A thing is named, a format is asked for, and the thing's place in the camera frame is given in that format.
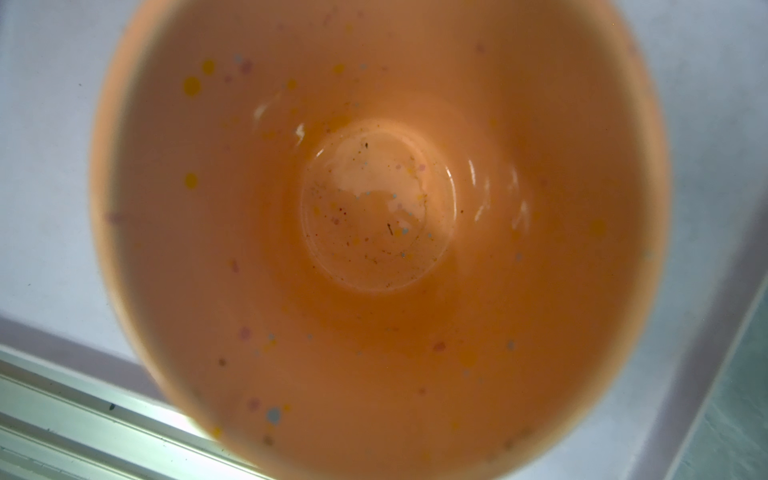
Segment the orange mug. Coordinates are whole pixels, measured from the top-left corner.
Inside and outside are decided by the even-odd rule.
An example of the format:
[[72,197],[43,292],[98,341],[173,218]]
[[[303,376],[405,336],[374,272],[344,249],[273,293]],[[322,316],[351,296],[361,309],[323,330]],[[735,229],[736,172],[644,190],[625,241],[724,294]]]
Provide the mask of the orange mug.
[[278,479],[493,479],[626,363],[670,175],[612,1],[144,1],[91,147],[103,280]]

